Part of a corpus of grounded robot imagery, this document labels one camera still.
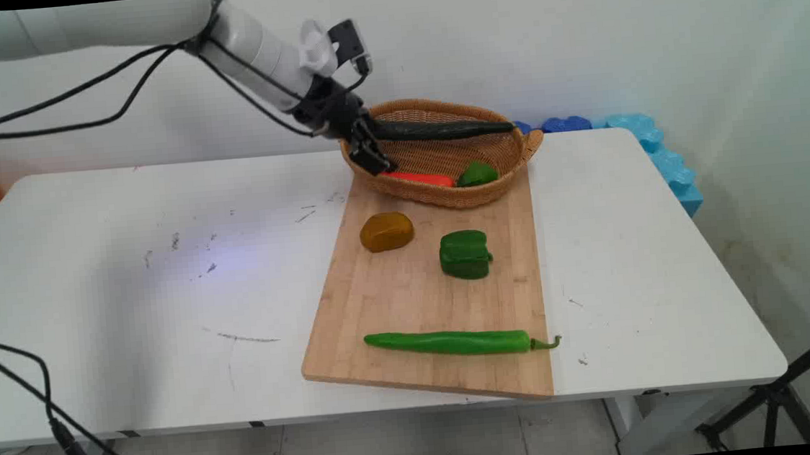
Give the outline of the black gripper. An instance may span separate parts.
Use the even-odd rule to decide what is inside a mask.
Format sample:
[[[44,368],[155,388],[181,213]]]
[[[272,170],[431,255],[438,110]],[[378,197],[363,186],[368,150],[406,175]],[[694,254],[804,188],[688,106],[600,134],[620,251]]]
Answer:
[[[334,78],[315,76],[308,94],[291,110],[295,121],[307,126],[319,136],[331,140],[351,137],[355,122],[358,133],[349,140],[349,160],[372,177],[396,171],[397,164],[380,148],[380,124],[366,111],[362,98],[355,90],[367,79],[365,74],[344,87]]]

